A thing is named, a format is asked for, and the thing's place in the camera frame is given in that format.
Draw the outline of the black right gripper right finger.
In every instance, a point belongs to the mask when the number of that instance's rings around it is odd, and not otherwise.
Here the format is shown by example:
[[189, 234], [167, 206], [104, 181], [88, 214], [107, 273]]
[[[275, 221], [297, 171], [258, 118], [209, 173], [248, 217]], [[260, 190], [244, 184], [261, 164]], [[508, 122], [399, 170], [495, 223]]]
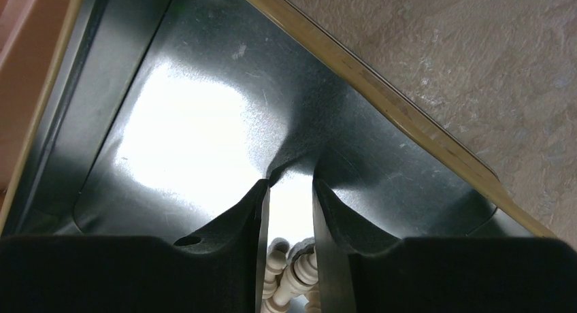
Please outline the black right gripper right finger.
[[315, 180], [323, 312], [575, 312], [576, 252], [547, 237], [399, 239]]

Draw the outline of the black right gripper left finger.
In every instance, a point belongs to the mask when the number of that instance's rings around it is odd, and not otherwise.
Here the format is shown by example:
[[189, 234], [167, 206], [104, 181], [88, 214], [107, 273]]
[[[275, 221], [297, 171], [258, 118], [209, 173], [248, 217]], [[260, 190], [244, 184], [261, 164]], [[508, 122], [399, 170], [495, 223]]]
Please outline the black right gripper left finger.
[[258, 312], [269, 182], [169, 243], [148, 236], [1, 241], [2, 312]]

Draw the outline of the light pawn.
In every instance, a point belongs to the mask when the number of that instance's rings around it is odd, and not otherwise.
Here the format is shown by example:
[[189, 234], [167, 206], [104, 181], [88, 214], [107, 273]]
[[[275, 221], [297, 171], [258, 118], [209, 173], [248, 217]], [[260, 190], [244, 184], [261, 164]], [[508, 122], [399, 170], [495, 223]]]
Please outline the light pawn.
[[262, 312], [288, 312], [292, 299], [305, 296], [318, 283], [316, 253], [303, 254], [290, 264], [286, 262], [278, 281], [275, 293], [268, 299], [262, 298]]

